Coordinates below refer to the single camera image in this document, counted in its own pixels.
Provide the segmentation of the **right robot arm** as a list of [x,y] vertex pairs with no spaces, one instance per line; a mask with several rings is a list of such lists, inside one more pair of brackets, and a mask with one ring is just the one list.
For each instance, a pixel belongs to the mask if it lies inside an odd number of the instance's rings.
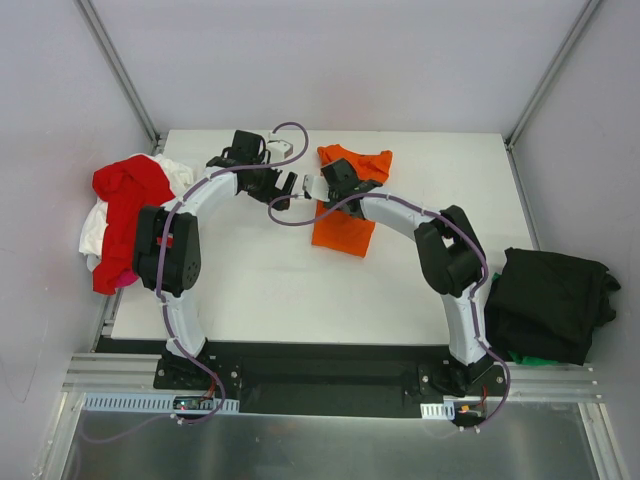
[[430,375],[431,386],[458,397],[476,392],[493,365],[478,300],[488,265],[464,210],[421,208],[378,181],[360,179],[345,159],[322,167],[321,175],[325,207],[382,224],[415,242],[422,275],[441,295],[449,331],[450,359]]

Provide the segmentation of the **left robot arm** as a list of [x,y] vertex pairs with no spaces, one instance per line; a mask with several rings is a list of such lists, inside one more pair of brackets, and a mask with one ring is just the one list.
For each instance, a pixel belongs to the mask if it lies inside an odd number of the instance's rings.
[[194,185],[161,206],[147,205],[138,213],[133,272],[159,303],[168,335],[167,352],[183,358],[177,377],[192,389],[205,386],[212,366],[199,355],[206,344],[190,290],[201,272],[199,222],[224,203],[245,192],[249,197],[289,208],[297,175],[287,174],[281,188],[281,168],[297,159],[293,145],[277,136],[237,130],[230,146],[209,160]]

